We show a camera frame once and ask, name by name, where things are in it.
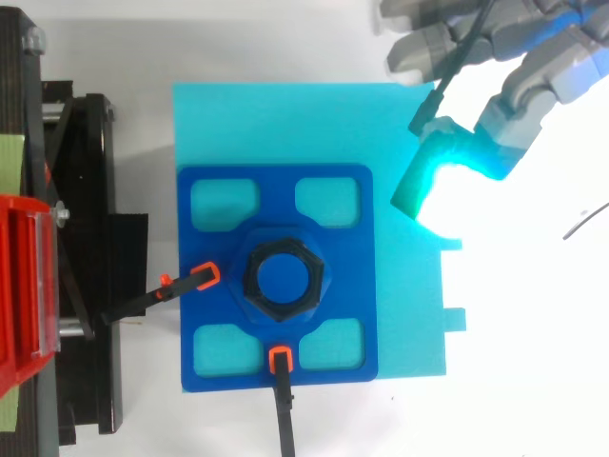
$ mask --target black bracket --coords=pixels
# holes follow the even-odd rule
[[[279,440],[282,457],[295,457],[294,432],[292,430],[292,387],[289,381],[289,362],[287,353],[278,352],[273,355],[275,361],[275,379],[277,386],[275,393],[275,406],[277,408],[277,421],[279,423]]]
[[[162,286],[140,297],[129,300],[117,308],[107,309],[102,313],[102,319],[106,324],[120,321],[123,318],[138,314],[161,302],[168,302],[196,288],[211,286],[220,281],[217,268],[209,265],[183,279],[172,280],[166,286]]]

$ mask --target white table surface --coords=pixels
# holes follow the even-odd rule
[[[178,265],[171,84],[386,81],[396,38],[372,32],[366,0],[12,2],[47,32],[44,78],[117,107],[118,207],[150,214],[151,287]],[[517,64],[463,71],[442,113],[472,127]],[[609,455],[609,213],[560,240],[609,200],[607,106],[609,81],[558,107],[506,182],[470,179],[476,206],[442,214],[464,242],[442,259],[445,305],[469,325],[447,336],[448,376],[295,387],[300,457]],[[182,393],[177,303],[121,336],[125,422],[78,427],[62,456],[279,455],[270,389]]]

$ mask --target screw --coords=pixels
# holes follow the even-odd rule
[[[30,27],[23,39],[23,49],[28,55],[40,57],[47,52],[47,36],[39,27]]]
[[[66,221],[69,219],[69,209],[64,206],[64,202],[57,202],[55,208],[52,210],[53,218],[57,227],[62,229],[66,225]]]

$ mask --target black metal frame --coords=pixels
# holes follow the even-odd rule
[[[120,334],[100,314],[146,292],[147,215],[115,212],[109,101],[73,98],[67,82],[41,83],[40,58],[23,46],[32,27],[19,9],[0,8],[0,134],[26,138],[22,194],[52,206],[61,200],[70,211],[58,230],[60,313],[77,317],[84,336],[63,338],[45,373],[22,385],[17,433],[0,434],[3,457],[57,455],[48,444],[74,444],[76,425],[98,424],[102,434],[118,429]],[[43,98],[64,104],[58,122],[43,126]],[[55,363],[57,405],[49,399]],[[57,422],[42,420],[53,418],[49,405],[58,411],[59,439]]]

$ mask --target orange clip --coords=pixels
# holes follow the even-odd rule
[[[171,276],[169,276],[167,273],[163,273],[161,275],[161,287],[166,288],[167,286],[171,286],[172,284],[173,280],[171,279]],[[161,293],[161,290],[156,291],[156,298],[158,298],[159,300],[163,300],[163,294]]]
[[[171,286],[172,284],[173,280],[171,279],[171,276],[169,276],[167,273],[163,273],[161,275],[161,286],[166,288],[167,286]]]
[[[270,365],[270,372],[275,374],[275,355],[285,353],[287,356],[287,370],[291,373],[294,369],[294,359],[292,357],[292,349],[288,346],[276,346],[268,352],[268,364]]]
[[[215,286],[216,284],[218,284],[220,282],[220,270],[218,269],[218,266],[216,264],[214,264],[213,262],[205,262],[204,264],[200,265],[199,267],[193,268],[190,271],[190,274],[198,273],[199,271],[202,271],[206,268],[211,268],[214,278],[207,281],[204,284],[201,284],[199,287],[197,287],[197,290],[205,290],[206,288],[211,288],[212,286]]]

